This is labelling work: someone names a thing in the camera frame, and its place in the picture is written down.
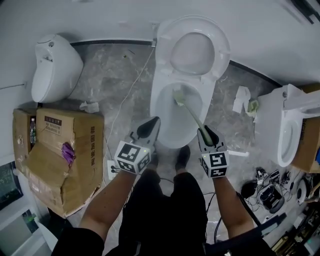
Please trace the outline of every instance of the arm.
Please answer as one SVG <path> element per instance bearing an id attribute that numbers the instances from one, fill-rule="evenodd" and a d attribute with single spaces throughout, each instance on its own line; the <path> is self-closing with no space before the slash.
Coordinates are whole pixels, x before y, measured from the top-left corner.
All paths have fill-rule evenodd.
<path id="1" fill-rule="evenodd" d="M 136 175 L 121 170 L 90 202 L 79 228 L 96 232 L 105 242 L 108 231 L 124 206 Z"/>
<path id="2" fill-rule="evenodd" d="M 254 228 L 254 222 L 226 177 L 213 178 L 216 198 L 229 238 Z"/>

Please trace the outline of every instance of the black pants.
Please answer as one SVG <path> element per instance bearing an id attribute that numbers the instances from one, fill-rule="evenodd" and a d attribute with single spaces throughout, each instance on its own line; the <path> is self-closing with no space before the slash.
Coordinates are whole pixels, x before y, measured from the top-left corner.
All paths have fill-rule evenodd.
<path id="1" fill-rule="evenodd" d="M 163 195 L 159 183 L 155 171 L 143 172 L 123 209 L 119 245 L 138 241 L 153 248 L 159 243 L 161 248 L 164 244 L 201 246 L 206 242 L 208 218 L 196 179 L 187 172 L 174 177 L 171 196 Z"/>

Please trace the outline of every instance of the white toilet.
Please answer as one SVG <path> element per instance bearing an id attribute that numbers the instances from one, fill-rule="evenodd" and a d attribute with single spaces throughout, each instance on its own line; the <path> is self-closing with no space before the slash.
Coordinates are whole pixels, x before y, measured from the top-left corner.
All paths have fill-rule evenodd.
<path id="1" fill-rule="evenodd" d="M 36 71 L 31 95 L 35 102 L 51 103 L 68 97 L 75 88 L 84 63 L 70 43 L 57 34 L 35 45 Z"/>
<path id="2" fill-rule="evenodd" d="M 178 149 L 197 134 L 197 123 L 185 107 L 175 103 L 173 89 L 183 90 L 189 106 L 204 122 L 216 80 L 226 71 L 229 61 L 229 41 L 213 20 L 191 15 L 160 24 L 150 115 L 161 119 L 161 144 Z"/>
<path id="3" fill-rule="evenodd" d="M 255 144 L 281 167 L 294 159 L 303 119 L 320 116 L 320 90 L 304 93 L 292 84 L 258 97 Z"/>

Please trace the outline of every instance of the cardboard box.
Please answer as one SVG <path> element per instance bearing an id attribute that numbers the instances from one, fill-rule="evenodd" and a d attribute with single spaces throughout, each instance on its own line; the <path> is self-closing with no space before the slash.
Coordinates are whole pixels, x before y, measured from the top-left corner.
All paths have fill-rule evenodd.
<path id="1" fill-rule="evenodd" d="M 31 151 L 30 123 L 31 118 L 36 118 L 36 109 L 14 109 L 12 122 L 12 139 L 14 161 L 16 168 L 24 175 L 22 162 L 27 159 Z"/>
<path id="2" fill-rule="evenodd" d="M 320 84 L 301 86 L 305 93 L 320 90 Z M 304 119 L 299 146 L 291 163 L 306 173 L 320 173 L 316 155 L 320 148 L 320 117 Z"/>
<path id="3" fill-rule="evenodd" d="M 101 116 L 75 111 L 38 109 L 36 143 L 24 162 L 32 192 L 66 218 L 81 209 L 103 179 Z M 75 159 L 69 166 L 62 146 L 69 143 Z"/>

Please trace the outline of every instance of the black baseboard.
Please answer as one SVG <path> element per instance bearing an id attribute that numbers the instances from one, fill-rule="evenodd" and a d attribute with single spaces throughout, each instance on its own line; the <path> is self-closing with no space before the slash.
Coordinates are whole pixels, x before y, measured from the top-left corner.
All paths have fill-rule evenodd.
<path id="1" fill-rule="evenodd" d="M 124 40 L 124 39 L 111 39 L 111 40 L 90 40 L 90 41 L 82 41 L 82 42 L 73 42 L 71 43 L 72 46 L 83 46 L 83 45 L 102 45 L 102 44 L 127 44 L 127 45 L 143 45 L 143 46 L 151 46 L 152 42 L 151 41 L 144 41 L 144 40 Z M 264 74 L 261 74 L 247 66 L 244 66 L 242 64 L 239 64 L 237 62 L 234 62 L 233 60 L 230 60 L 230 65 L 235 66 L 239 69 L 245 70 L 263 80 L 266 80 L 270 84 L 277 86 L 277 87 L 282 87 L 281 84 L 278 82 L 272 80 L 271 78 L 265 76 Z"/>

